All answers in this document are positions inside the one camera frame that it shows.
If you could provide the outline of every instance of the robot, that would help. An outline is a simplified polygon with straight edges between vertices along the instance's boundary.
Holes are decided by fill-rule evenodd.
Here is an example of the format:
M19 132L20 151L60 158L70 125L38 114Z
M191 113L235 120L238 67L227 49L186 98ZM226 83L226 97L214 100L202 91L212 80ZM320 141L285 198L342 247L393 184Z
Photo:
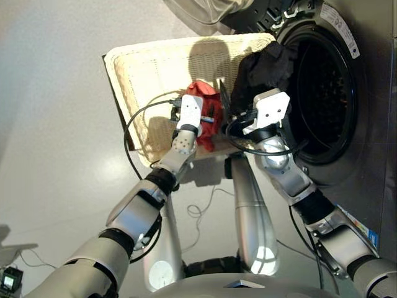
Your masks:
M319 255L333 274L351 278L362 297L397 297L396 264L380 258L367 237L295 164L293 153L298 148L288 147L280 127L288 103L289 97L278 89L257 95L254 110L235 117L226 135L236 124L250 124L243 131L255 143L255 150L245 151L256 154L256 165L300 214L307 231L316 239ZM320 289L267 276L277 270L272 247L275 238L267 232L272 230L271 221L242 153L230 156L226 164L234 182L239 255L245 273L184 278L169 197L194 159L201 108L201 98L182 98L181 119L171 149L115 206L107 228L78 248L27 298L117 297L133 252L147 245L157 231L164 234L163 240L157 243L156 237L156 246L145 263L152 291L159 289L151 297L247 296L245 291L230 289L236 287L258 288L249 293L250 297L335 297Z

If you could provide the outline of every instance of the washing machine drum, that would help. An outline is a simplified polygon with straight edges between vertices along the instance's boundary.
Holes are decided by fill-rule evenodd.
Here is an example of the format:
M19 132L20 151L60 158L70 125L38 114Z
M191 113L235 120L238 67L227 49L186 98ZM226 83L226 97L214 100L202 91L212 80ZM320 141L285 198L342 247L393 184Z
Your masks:
M289 143L309 143L298 163L319 184L336 184L354 170L364 143L365 80L339 33L319 17L289 21L277 39L297 51L284 120Z

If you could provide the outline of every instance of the label sticker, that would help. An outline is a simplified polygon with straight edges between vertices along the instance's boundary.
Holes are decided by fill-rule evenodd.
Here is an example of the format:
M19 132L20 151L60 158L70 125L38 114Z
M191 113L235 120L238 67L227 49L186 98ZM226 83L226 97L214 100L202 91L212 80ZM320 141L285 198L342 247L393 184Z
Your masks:
M335 8L331 7L326 3L323 3L320 17L329 22L339 32L347 47L349 48L350 54L352 55L353 59L356 59L358 56L360 56L359 48L354 40L349 26L347 26L345 20L335 10Z
M365 236L372 242L374 247L378 248L378 234L376 234L373 230L370 230L367 228L365 225L363 225L361 222L359 222L353 215L348 213L345 209L343 209L339 204L336 204L338 208L342 210L343 213L353 222L353 224L361 230L361 232L364 233Z

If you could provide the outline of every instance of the robotic arm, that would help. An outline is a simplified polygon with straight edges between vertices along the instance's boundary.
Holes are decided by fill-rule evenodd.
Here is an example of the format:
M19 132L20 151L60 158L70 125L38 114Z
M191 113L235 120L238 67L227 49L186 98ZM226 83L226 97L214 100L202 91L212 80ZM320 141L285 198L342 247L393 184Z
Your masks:
M182 97L171 149L113 209L107 229L83 244L26 297L117 297L134 248L147 244L161 225L160 209L194 159L203 100Z
M275 153L288 150L284 139L272 127L275 118L260 125L260 118L268 119L284 111L289 97L278 90L259 94L254 99L257 119L253 130L256 149ZM331 271L340 278L350 277L363 297L397 297L397 267L391 261L379 258L368 238L334 206L314 182L295 164L293 155L260 156L256 164L267 175L279 193L301 216L306 229L317 238L317 250Z

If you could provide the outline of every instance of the metal cylinder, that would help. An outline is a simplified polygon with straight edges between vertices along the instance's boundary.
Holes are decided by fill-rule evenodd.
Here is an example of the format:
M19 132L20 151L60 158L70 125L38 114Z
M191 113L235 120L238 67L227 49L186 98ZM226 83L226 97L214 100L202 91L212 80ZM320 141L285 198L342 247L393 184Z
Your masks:
M159 240L150 253L143 258L145 285L151 292L184 277L181 244L170 197L161 209L160 214L163 220Z
M239 255L254 274L273 275L279 268L277 239L269 211L245 156L231 157Z

